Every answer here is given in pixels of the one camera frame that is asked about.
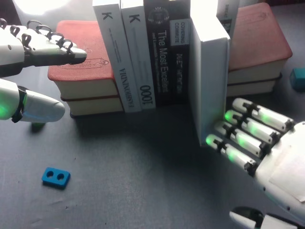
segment teal cube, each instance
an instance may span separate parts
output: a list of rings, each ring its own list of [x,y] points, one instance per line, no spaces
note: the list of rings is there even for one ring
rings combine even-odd
[[[305,91],[305,68],[294,68],[290,74],[290,83],[296,91]]]

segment blue block with two holes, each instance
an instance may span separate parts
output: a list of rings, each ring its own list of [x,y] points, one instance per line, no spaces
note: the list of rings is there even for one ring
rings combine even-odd
[[[43,185],[65,189],[70,179],[70,173],[57,168],[47,167],[42,175]]]
[[[294,68],[290,74],[290,83],[296,91],[305,91],[305,68]]]

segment screw hole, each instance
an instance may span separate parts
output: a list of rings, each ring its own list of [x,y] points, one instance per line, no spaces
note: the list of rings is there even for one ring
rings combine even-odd
[[[64,176],[62,173],[59,173],[59,174],[57,175],[57,179],[58,179],[58,180],[62,180],[64,177],[65,177],[65,176]]]
[[[53,175],[54,175],[53,171],[47,172],[47,177],[48,177],[48,178],[51,178]]]

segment robotic hand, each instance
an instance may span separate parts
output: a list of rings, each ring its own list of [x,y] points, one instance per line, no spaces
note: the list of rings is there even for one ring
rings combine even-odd
[[[39,24],[35,30],[30,29],[32,22]],[[0,78],[17,75],[24,67],[78,64],[86,58],[84,50],[38,21],[9,26],[0,19]],[[61,102],[0,79],[0,120],[56,122],[64,113]]]
[[[225,113],[226,121],[214,126],[222,138],[210,134],[206,143],[248,173],[260,190],[304,225],[305,122],[296,124],[291,118],[241,98],[234,100],[233,109]],[[230,217],[247,229],[302,228],[274,215],[264,218],[250,208],[236,208]]]

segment gray tabletop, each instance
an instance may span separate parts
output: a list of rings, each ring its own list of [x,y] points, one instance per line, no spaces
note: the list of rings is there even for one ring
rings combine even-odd
[[[305,5],[273,11],[294,55],[274,93],[247,98],[301,121],[305,95],[288,76],[305,66]],[[7,79],[60,99],[46,73],[30,67]],[[233,229],[236,206],[291,219],[247,174],[199,147],[186,105],[78,120],[65,107],[60,121],[41,129],[0,122],[0,228]],[[65,190],[42,185],[46,167],[71,173]]]

